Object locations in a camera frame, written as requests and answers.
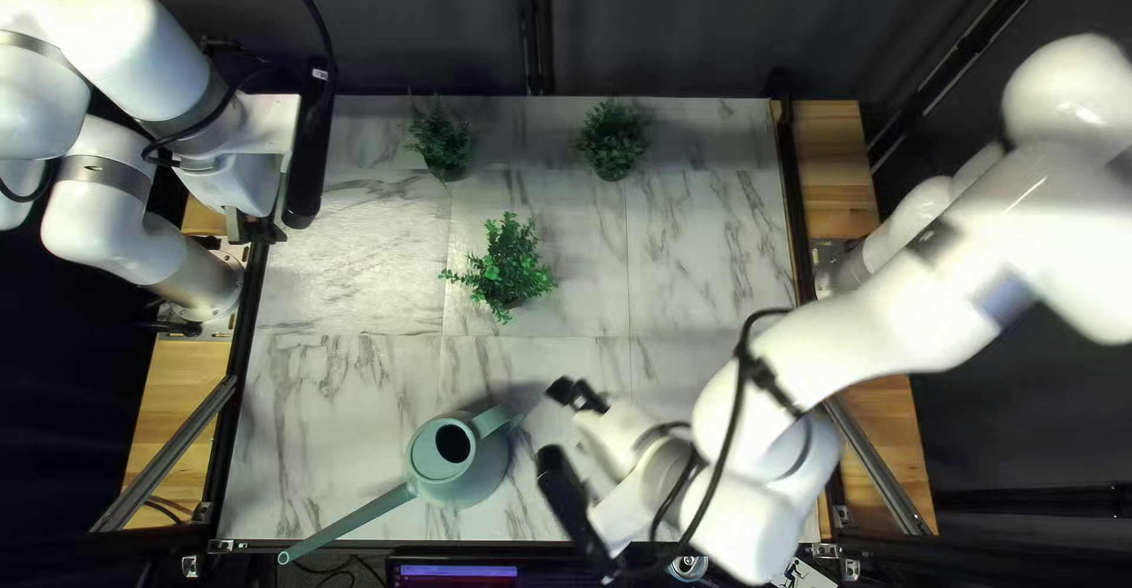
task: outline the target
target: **plant pot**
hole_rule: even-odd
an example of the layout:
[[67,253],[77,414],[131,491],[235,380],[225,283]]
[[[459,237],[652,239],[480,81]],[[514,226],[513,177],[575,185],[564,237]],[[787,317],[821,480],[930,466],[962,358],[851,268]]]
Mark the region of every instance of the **plant pot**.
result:
[[594,169],[593,172],[602,181],[620,181],[621,179],[625,179],[626,177],[628,177],[629,172],[633,172],[633,170],[634,170],[633,168],[631,168],[628,170],[624,170],[624,171],[598,170],[598,169]]
[[461,179],[463,179],[464,177],[468,176],[468,167],[466,165],[463,167],[463,168],[432,168],[432,167],[429,167],[428,171],[432,173],[432,177],[436,177],[437,179],[439,179],[440,181],[444,181],[446,184],[448,181],[460,181]]

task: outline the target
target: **robotic arm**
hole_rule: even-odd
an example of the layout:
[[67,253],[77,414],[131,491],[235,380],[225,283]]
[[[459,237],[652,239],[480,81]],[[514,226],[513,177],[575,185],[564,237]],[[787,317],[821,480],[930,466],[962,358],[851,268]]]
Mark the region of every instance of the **robotic arm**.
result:
[[[540,486],[571,536],[612,577],[624,569],[610,560],[660,515],[693,529],[685,540],[735,577],[766,582],[786,568],[838,460],[835,429],[811,411],[825,398],[886,374],[955,367],[1039,300],[1098,343],[1132,341],[1132,291],[1117,275],[1132,263],[1129,99],[1132,68],[1106,40],[1035,53],[1004,95],[1015,150],[984,152],[958,191],[949,180],[927,193],[936,198],[926,227],[882,227],[855,291],[804,305],[757,336],[745,330],[696,401],[691,443],[658,433],[663,423],[633,404],[557,383],[548,393],[575,409],[586,451],[619,483],[585,519],[564,517],[580,486],[563,484],[572,474],[556,448],[540,453]],[[904,208],[893,219],[923,219]]]
[[[86,116],[89,86],[154,140]],[[239,270],[145,212],[156,144],[208,207],[272,212],[290,157],[298,95],[232,94],[156,0],[0,0],[0,229],[19,225],[62,157],[43,219],[54,255],[109,271],[180,306],[224,316]]]

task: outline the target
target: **watering can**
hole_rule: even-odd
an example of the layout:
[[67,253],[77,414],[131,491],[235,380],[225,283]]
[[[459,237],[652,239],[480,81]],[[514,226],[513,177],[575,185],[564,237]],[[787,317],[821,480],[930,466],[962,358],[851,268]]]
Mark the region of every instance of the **watering can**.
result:
[[507,472],[507,429],[520,420],[522,416],[492,407],[474,417],[456,411],[424,423],[409,441],[409,470],[401,484],[283,551],[278,563],[298,560],[415,497],[443,508],[471,506],[486,500]]

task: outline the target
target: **green leaves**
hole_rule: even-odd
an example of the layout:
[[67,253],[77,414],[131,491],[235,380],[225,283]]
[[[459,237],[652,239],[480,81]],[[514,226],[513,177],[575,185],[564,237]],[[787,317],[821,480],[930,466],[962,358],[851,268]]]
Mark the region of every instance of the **green leaves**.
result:
[[488,233],[488,254],[482,257],[469,254],[466,274],[445,270],[438,278],[470,287],[472,301],[486,301],[496,319],[507,324],[508,305],[548,293],[558,286],[550,278],[550,270],[539,265],[533,219],[520,224],[514,212],[505,212],[501,223],[488,220],[483,229]]
[[633,106],[601,102],[585,113],[585,127],[574,144],[606,181],[624,179],[649,148],[649,118]]
[[405,147],[420,153],[432,174],[444,180],[468,168],[472,155],[472,131],[466,121],[448,121],[439,95],[432,100],[431,112],[413,119],[409,127],[413,140]]

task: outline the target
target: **marble tile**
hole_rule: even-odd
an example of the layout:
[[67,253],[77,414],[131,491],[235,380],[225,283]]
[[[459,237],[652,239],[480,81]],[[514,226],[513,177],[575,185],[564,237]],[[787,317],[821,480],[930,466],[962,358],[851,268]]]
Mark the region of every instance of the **marble tile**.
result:
[[348,537],[565,539],[538,491],[534,452],[563,444],[586,476],[592,463],[571,445],[569,411],[542,391],[567,374],[623,392],[628,351],[614,339],[260,335],[220,534],[309,536],[395,486],[424,420],[507,404],[526,415],[507,477],[488,500],[462,510],[412,502]]
[[660,418],[691,420],[696,399],[731,359],[738,338],[736,327],[680,338],[631,339],[634,402]]
[[336,171],[306,230],[268,255],[264,333],[439,334],[449,199],[427,172]]
[[627,180],[631,335],[730,331],[794,302],[778,170]]
[[[584,170],[574,150],[585,112],[609,97],[445,97],[472,129],[473,169]],[[764,170],[778,155],[766,100],[620,97],[650,118],[643,170]],[[405,148],[413,109],[428,96],[340,96],[327,161],[331,167],[424,168]]]
[[466,398],[488,391],[495,403],[506,402],[525,414],[514,435],[506,479],[491,497],[455,517],[460,539],[567,539],[538,489],[538,450],[549,444],[561,446],[578,477],[595,493],[607,493],[612,482],[578,446],[573,414],[546,398],[543,391],[565,375],[585,380],[610,397],[628,395],[628,351],[624,339],[444,339],[443,397]]
[[394,486],[412,433],[441,409],[440,342],[257,335],[220,532],[306,537]]
[[449,283],[446,335],[623,336],[628,333],[625,197],[620,184],[578,171],[482,171],[449,184],[448,267],[463,272],[469,253],[487,252],[483,222],[506,210],[533,216],[539,252],[558,288],[512,310],[506,325],[470,290]]
[[[574,142],[585,113],[610,97],[526,97],[512,113],[514,150],[523,164],[585,169]],[[650,146],[641,169],[778,169],[766,100],[620,97],[650,118]]]
[[[507,161],[516,154],[513,145],[514,114],[524,97],[444,97],[456,120],[468,121],[472,131],[472,168]],[[424,160],[405,144],[412,140],[409,127],[415,113],[432,109],[430,96],[338,96],[334,101],[327,148],[327,178],[336,171],[355,169],[423,170]]]

